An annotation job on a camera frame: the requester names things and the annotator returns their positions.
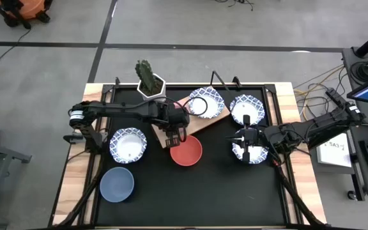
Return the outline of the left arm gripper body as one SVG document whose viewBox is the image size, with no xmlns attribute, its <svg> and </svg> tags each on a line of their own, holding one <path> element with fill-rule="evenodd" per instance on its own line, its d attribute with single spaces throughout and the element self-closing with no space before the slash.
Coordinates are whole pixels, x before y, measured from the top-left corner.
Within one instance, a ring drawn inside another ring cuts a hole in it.
<svg viewBox="0 0 368 230">
<path fill-rule="evenodd" d="M 189 113 L 186 108 L 172 109 L 170 103 L 157 103 L 157 117 L 154 120 L 160 130 L 168 137 L 178 135 L 178 129 L 187 127 L 189 124 Z"/>
</svg>

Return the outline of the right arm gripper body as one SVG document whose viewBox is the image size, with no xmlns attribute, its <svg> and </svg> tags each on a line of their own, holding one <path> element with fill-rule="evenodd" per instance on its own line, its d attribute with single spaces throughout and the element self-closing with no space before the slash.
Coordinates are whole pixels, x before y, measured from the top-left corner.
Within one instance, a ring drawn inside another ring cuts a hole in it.
<svg viewBox="0 0 368 230">
<path fill-rule="evenodd" d="M 256 128 L 251 128 L 250 124 L 250 118 L 248 115 L 243 116 L 243 122 L 244 122 L 244 128 L 241 129 L 241 139 L 242 142 L 239 143 L 239 146 L 241 148 L 245 149 L 245 152 L 243 154 L 243 159 L 248 160 L 249 159 L 249 152 L 247 151 L 248 146 L 261 146 L 259 143 L 259 130 Z"/>
</svg>

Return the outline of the blue patterned paper bowl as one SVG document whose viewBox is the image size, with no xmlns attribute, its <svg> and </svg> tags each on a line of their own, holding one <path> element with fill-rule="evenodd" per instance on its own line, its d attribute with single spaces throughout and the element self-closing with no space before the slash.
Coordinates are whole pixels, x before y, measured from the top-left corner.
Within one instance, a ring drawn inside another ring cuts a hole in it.
<svg viewBox="0 0 368 230">
<path fill-rule="evenodd" d="M 115 131 L 110 139 L 109 151 L 120 164 L 129 164 L 142 158 L 147 147 L 145 134 L 134 127 Z"/>
<path fill-rule="evenodd" d="M 244 115 L 249 116 L 251 125 L 257 125 L 266 114 L 262 101 L 252 95 L 236 96 L 230 103 L 230 113 L 239 125 L 244 125 Z"/>
<path fill-rule="evenodd" d="M 224 99 L 211 86 L 198 88 L 189 96 L 188 108 L 199 118 L 216 118 L 224 109 Z"/>
<path fill-rule="evenodd" d="M 260 164 L 265 161 L 268 156 L 268 149 L 261 146 L 248 146 L 247 151 L 249 152 L 249 159 L 244 160 L 243 154 L 245 152 L 244 148 L 239 145 L 232 143 L 232 151 L 238 160 L 248 164 Z"/>
</svg>

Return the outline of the red plastic bowl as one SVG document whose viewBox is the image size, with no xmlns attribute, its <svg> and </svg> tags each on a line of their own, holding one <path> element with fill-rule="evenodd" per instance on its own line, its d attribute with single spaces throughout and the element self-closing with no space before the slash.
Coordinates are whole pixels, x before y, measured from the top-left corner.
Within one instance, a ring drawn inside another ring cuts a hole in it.
<svg viewBox="0 0 368 230">
<path fill-rule="evenodd" d="M 203 147 L 200 141 L 188 135 L 185 142 L 170 149 L 172 160 L 180 166 L 191 166 L 196 164 L 202 157 Z"/>
</svg>

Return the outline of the blue plastic bowl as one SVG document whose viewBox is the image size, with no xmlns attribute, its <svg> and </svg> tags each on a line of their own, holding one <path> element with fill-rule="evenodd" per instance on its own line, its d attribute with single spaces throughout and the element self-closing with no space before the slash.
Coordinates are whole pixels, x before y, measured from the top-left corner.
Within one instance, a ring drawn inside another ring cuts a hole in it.
<svg viewBox="0 0 368 230">
<path fill-rule="evenodd" d="M 134 176 L 128 169 L 114 167 L 102 176 L 100 193 L 106 201 L 120 203 L 132 194 L 134 185 Z"/>
</svg>

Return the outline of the wooden cutting board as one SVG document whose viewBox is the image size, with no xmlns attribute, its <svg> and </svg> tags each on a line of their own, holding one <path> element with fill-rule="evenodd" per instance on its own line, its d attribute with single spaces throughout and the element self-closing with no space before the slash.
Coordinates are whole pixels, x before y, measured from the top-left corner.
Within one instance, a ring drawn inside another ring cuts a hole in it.
<svg viewBox="0 0 368 230">
<path fill-rule="evenodd" d="M 224 81 L 222 81 L 222 79 L 219 77 L 218 73 L 213 71 L 213 74 L 211 76 L 211 87 L 215 90 L 218 91 L 218 86 L 212 86 L 212 80 L 213 77 L 216 76 L 216 78 L 221 82 L 221 84 L 223 86 L 226 87 L 226 85 L 224 84 Z M 228 88 L 225 88 L 225 90 L 227 90 L 227 92 L 229 92 L 229 97 L 230 99 L 233 98 L 232 94 L 230 94 L 230 91 Z M 180 100 L 179 103 L 182 104 L 182 106 L 184 106 L 184 103 L 189 99 L 189 96 Z M 189 125 L 186 127 L 187 130 L 187 136 L 196 133 L 197 131 L 206 128 L 207 126 L 214 124 L 215 122 L 220 121 L 221 119 L 227 117 L 228 115 L 230 115 L 230 109 L 228 109 L 226 107 L 226 105 L 224 106 L 224 109 L 222 110 L 222 112 L 216 117 L 216 118 L 211 118 L 211 119 L 204 119 L 204 118 L 199 118 L 198 116 L 190 116 L 190 122 Z M 168 138 L 168 136 L 166 136 L 166 133 L 163 132 L 162 130 L 160 130 L 157 126 L 152 125 L 153 127 L 153 131 L 157 137 L 157 139 L 160 141 L 161 146 L 163 148 L 166 148 L 165 145 L 165 140 Z"/>
</svg>

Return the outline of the white hexagonal plant pot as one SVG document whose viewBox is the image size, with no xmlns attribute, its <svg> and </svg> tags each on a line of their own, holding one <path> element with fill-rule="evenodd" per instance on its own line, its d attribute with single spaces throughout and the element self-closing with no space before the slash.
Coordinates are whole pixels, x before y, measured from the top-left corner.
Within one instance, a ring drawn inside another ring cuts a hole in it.
<svg viewBox="0 0 368 230">
<path fill-rule="evenodd" d="M 155 99 L 157 101 L 160 102 L 164 102 L 165 101 L 165 88 L 166 88 L 166 81 L 163 80 L 163 78 L 161 78 L 160 76 L 158 76 L 157 74 L 153 74 L 154 78 L 156 79 L 156 82 L 160 82 L 161 86 L 160 86 L 160 91 L 157 94 L 154 95 L 146 95 L 142 90 L 141 90 L 141 86 L 142 86 L 142 80 L 139 81 L 138 86 L 137 86 L 137 91 L 139 92 L 139 94 L 142 96 L 142 99 L 144 101 L 148 101 L 148 100 L 152 100 Z"/>
</svg>

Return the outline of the green cactus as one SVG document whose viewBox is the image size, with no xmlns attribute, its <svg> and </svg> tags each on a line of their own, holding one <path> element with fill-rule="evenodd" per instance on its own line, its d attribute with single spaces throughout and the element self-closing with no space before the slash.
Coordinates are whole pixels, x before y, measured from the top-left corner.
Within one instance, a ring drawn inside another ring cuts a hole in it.
<svg viewBox="0 0 368 230">
<path fill-rule="evenodd" d="M 135 65 L 135 71 L 141 82 L 139 89 L 148 96 L 154 95 L 156 83 L 150 63 L 145 59 L 138 60 Z"/>
</svg>

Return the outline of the black table mat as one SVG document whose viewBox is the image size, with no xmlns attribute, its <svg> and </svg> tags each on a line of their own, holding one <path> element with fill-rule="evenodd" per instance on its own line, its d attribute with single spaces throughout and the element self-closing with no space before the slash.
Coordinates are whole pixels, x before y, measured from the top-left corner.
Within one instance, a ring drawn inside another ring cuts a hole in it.
<svg viewBox="0 0 368 230">
<path fill-rule="evenodd" d="M 237 159 L 228 137 L 240 129 L 228 116 L 198 131 L 203 147 L 193 166 L 176 164 L 163 149 L 150 124 L 114 118 L 110 131 L 134 127 L 148 145 L 128 170 L 135 187 L 123 202 L 98 200 L 99 226 L 280 226 L 284 203 L 275 169 L 265 161 L 247 165 Z"/>
</svg>

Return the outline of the white paper sign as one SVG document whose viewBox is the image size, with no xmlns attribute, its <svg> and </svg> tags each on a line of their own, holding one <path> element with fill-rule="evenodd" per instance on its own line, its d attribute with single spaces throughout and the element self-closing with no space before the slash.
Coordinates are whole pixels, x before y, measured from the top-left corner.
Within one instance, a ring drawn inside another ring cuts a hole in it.
<svg viewBox="0 0 368 230">
<path fill-rule="evenodd" d="M 326 141 L 316 148 L 318 162 L 321 164 L 351 167 L 347 140 Z"/>
</svg>

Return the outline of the black power strip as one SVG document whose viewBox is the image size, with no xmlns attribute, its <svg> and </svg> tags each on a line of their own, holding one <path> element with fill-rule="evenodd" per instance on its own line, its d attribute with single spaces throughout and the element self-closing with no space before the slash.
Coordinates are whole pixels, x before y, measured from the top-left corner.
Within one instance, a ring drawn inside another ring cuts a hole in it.
<svg viewBox="0 0 368 230">
<path fill-rule="evenodd" d="M 338 99 L 340 97 L 340 94 L 338 94 L 338 92 L 336 92 L 336 90 L 334 90 L 334 88 L 328 88 L 325 91 L 325 94 L 331 100 L 336 100 L 336 99 Z"/>
</svg>

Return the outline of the orange round device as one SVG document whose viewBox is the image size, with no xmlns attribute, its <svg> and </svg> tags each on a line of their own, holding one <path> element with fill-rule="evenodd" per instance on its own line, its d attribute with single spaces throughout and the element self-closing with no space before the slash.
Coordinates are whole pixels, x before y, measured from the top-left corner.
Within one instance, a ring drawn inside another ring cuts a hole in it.
<svg viewBox="0 0 368 230">
<path fill-rule="evenodd" d="M 25 29 L 31 29 L 29 20 L 37 19 L 48 23 L 50 17 L 47 11 L 53 0 L 0 0 L 0 14 L 9 27 L 22 24 Z"/>
</svg>

